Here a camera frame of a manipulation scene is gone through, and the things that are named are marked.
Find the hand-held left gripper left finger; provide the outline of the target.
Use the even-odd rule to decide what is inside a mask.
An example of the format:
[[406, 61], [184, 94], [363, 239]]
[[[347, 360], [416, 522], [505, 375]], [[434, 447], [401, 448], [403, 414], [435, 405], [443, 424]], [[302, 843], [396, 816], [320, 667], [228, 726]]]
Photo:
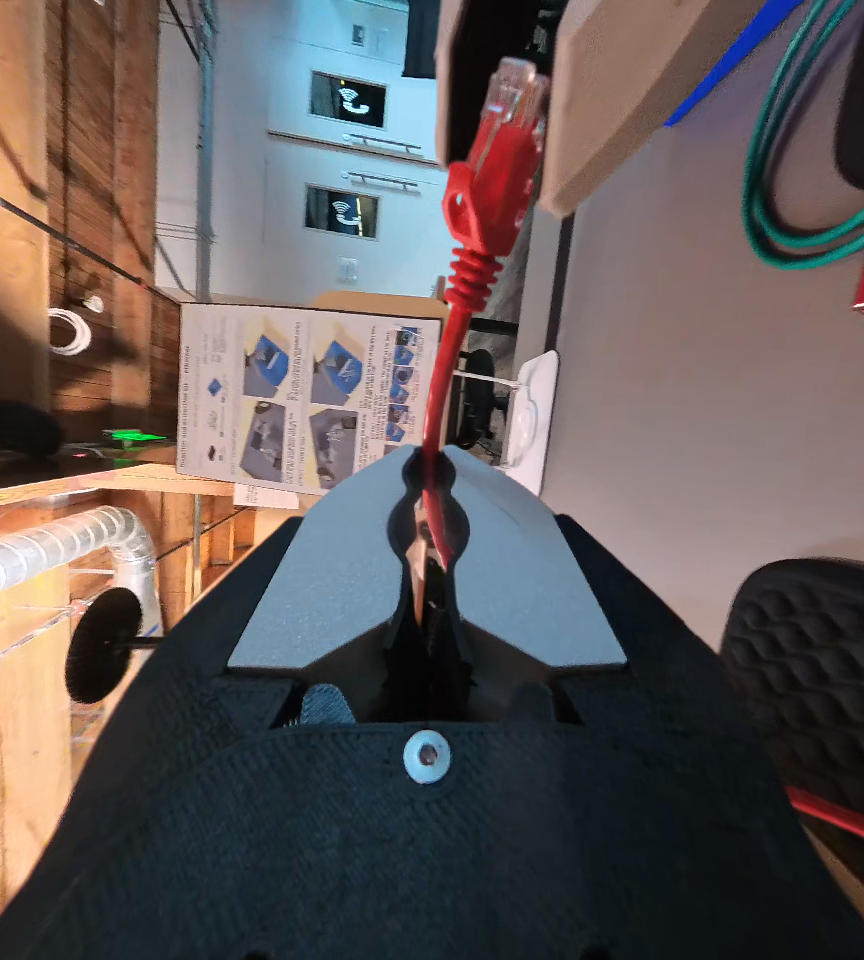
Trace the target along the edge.
[[331, 685], [361, 721], [425, 710], [425, 641], [406, 553], [421, 485], [405, 445], [299, 523], [230, 654], [231, 675]]

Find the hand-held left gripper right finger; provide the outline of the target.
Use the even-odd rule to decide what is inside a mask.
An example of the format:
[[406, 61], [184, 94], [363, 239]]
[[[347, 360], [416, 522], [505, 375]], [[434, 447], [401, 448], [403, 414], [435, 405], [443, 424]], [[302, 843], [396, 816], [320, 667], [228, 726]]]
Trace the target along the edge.
[[554, 514], [455, 446], [438, 456], [436, 545], [469, 675], [466, 716], [498, 721], [519, 690], [624, 671], [628, 657]]

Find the white poster stand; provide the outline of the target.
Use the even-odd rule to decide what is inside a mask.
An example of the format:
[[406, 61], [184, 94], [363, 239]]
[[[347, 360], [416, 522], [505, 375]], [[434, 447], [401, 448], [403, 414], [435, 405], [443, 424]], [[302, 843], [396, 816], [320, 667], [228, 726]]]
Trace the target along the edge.
[[[558, 372], [558, 353], [550, 350], [527, 361], [516, 379], [482, 377], [510, 389], [508, 423], [495, 468], [536, 497], [543, 488]], [[460, 368], [453, 373], [459, 377], [475, 375]]]

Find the instruction poster board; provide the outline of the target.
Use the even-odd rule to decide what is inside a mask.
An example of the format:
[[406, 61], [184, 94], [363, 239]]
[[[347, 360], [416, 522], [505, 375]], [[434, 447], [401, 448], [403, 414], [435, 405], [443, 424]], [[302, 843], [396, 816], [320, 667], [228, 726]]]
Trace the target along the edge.
[[183, 304], [177, 473], [320, 497], [420, 449], [447, 313], [431, 297], [350, 292]]

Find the black office chair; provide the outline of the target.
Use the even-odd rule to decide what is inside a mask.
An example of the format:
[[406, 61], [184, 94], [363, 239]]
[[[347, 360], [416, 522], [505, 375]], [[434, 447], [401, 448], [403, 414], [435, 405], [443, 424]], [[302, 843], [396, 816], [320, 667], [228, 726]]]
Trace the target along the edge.
[[480, 347], [460, 354], [463, 374], [453, 379], [446, 423], [446, 442], [472, 452], [480, 450], [488, 457], [499, 456], [505, 438], [510, 405], [510, 389], [495, 385], [483, 377], [494, 377], [492, 353]]

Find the black round brush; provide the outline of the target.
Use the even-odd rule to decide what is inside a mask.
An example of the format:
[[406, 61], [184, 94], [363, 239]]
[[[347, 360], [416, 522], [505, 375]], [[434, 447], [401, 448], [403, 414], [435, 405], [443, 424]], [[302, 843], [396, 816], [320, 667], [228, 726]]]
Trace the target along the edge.
[[152, 651], [161, 642], [159, 627], [143, 626], [136, 593], [115, 586], [103, 592], [73, 630], [65, 659], [65, 688], [77, 705], [104, 701], [124, 678], [135, 652]]

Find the black textured pad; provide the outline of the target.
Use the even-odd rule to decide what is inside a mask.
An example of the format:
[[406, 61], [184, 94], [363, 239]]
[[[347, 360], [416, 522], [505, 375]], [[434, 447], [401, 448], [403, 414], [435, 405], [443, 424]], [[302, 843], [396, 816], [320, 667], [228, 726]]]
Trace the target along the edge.
[[864, 562], [754, 571], [719, 655], [782, 783], [864, 816]]

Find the silver flexible duct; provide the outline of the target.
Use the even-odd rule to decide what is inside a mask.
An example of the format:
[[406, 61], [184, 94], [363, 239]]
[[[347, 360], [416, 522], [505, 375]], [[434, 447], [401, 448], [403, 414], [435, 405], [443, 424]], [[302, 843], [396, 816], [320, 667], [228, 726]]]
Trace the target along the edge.
[[160, 637], [154, 545], [131, 510], [100, 507], [0, 536], [0, 593], [102, 550], [112, 555], [114, 584], [139, 600], [140, 635]]

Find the black wall sign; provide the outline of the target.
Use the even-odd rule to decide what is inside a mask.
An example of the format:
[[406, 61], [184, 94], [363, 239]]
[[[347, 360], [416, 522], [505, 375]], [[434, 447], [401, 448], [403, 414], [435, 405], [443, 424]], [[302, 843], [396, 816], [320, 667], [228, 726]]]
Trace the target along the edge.
[[378, 237], [380, 199], [321, 186], [305, 186], [304, 227], [369, 241]]
[[368, 80], [311, 72], [308, 113], [320, 119], [383, 130], [388, 88]]

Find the metal wall rail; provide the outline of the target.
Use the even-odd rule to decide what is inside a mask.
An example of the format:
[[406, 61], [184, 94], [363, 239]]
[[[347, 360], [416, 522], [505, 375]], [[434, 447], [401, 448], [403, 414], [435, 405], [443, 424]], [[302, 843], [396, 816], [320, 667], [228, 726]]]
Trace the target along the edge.
[[383, 174], [374, 174], [363, 171], [342, 170], [341, 178], [349, 183], [355, 183], [362, 186], [372, 186], [385, 190], [400, 190], [403, 193], [419, 191], [423, 186], [422, 182], [412, 179], [403, 179]]
[[361, 149], [363, 151], [381, 154], [398, 154], [407, 158], [410, 157], [411, 159], [424, 159], [424, 154], [420, 145], [415, 145], [404, 141], [390, 140], [364, 133], [343, 133], [342, 142], [355, 149]]

